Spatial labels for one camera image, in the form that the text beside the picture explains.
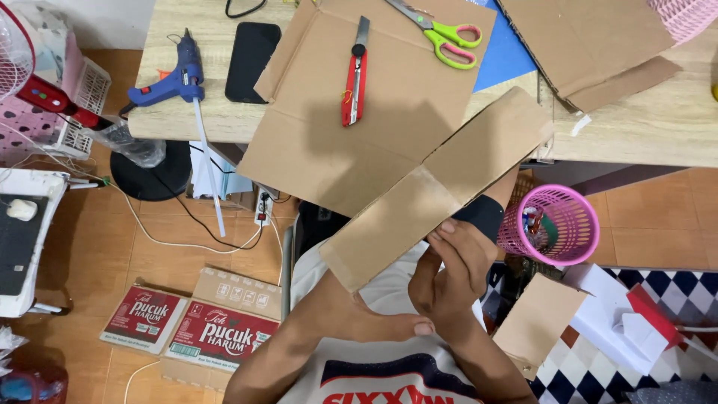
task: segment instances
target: wooden desk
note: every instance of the wooden desk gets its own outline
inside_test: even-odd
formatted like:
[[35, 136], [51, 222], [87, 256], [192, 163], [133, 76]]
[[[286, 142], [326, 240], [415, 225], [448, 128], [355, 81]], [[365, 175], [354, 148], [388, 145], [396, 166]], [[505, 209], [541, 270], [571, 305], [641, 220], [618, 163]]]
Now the wooden desk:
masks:
[[[234, 0], [233, 12], [249, 9], [257, 0]], [[137, 75], [136, 86], [157, 81], [160, 70], [172, 70], [177, 49], [168, 34], [190, 28], [202, 54], [206, 97], [202, 116], [210, 141], [249, 143], [264, 114], [264, 106], [232, 103], [224, 97], [232, 45], [240, 21], [269, 22], [284, 31], [294, 14], [292, 2], [268, 0], [244, 19], [224, 15], [225, 0], [157, 0]], [[718, 70], [718, 22], [693, 41], [664, 52], [684, 69], [655, 88], [589, 113], [592, 122], [572, 137], [580, 116], [553, 104], [556, 136], [551, 157], [557, 160], [623, 162], [652, 165], [718, 167], [718, 102], [710, 94], [712, 70]], [[529, 73], [475, 93], [465, 118], [520, 86], [538, 93], [538, 73]], [[192, 104], [173, 98], [135, 109], [129, 118], [133, 136], [197, 140]]]

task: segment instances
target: red utility knife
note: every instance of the red utility knife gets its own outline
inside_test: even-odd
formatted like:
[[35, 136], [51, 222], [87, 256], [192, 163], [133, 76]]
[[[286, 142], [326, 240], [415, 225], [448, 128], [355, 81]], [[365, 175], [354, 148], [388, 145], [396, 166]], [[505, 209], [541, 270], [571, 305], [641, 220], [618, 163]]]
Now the red utility knife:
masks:
[[359, 19], [357, 40], [352, 46], [352, 58], [349, 63], [347, 89], [342, 98], [342, 125], [348, 127], [361, 119], [364, 109], [364, 87], [366, 85], [366, 38], [369, 34], [369, 19]]

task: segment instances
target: checkered rug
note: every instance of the checkered rug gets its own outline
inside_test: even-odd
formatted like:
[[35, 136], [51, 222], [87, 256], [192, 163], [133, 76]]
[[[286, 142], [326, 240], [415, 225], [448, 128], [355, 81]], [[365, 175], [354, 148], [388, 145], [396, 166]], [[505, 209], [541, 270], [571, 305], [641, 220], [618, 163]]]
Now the checkered rug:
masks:
[[[504, 269], [504, 265], [493, 265], [489, 275], [482, 305], [489, 332], [500, 325], [510, 310], [509, 303], [499, 294]], [[629, 289], [640, 283], [676, 325], [718, 326], [718, 273], [604, 270]], [[718, 333], [684, 335], [718, 352]], [[649, 376], [642, 376], [612, 361], [567, 327], [539, 368], [536, 379], [529, 384], [540, 404], [605, 404], [627, 402], [624, 392], [682, 379], [718, 380], [718, 362], [680, 344], [662, 353]]]

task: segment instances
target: red label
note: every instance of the red label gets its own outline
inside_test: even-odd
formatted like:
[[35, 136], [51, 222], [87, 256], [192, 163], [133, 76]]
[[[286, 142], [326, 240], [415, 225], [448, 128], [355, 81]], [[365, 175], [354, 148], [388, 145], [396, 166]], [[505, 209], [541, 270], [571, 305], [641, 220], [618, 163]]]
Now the red label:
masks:
[[133, 286], [105, 331], [154, 344], [179, 301], [177, 296]]
[[169, 351], [181, 353], [181, 357], [193, 362], [190, 357], [210, 365], [211, 359], [239, 365], [274, 334], [277, 327], [279, 324], [273, 321], [193, 301], [179, 322]]

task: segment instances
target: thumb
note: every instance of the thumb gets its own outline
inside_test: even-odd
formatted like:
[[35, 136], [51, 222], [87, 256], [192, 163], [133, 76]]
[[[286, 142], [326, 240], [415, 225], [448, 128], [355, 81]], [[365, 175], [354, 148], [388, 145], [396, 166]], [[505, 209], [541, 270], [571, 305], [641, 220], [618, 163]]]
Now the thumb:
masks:
[[442, 258], [436, 253], [433, 247], [429, 246], [424, 254], [416, 262], [414, 276], [409, 281], [409, 296], [412, 298], [428, 298], [433, 300], [434, 277], [439, 272]]
[[431, 335], [434, 323], [419, 314], [385, 316], [372, 313], [360, 335], [359, 342], [406, 341], [415, 336]]

